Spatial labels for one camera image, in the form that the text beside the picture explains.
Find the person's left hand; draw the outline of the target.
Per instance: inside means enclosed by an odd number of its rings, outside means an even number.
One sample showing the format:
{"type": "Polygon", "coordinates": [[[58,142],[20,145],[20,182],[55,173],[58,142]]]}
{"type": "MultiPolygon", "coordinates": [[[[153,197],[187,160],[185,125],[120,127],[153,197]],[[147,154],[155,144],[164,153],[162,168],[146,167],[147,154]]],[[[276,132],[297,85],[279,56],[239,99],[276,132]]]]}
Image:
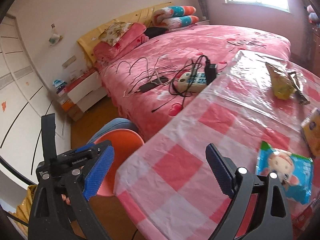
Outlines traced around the person's left hand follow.
{"type": "Polygon", "coordinates": [[[70,204],[71,204],[70,199],[69,199],[66,195],[62,194],[61,197],[62,197],[62,200],[63,200],[67,205],[70,205],[70,204]]]}

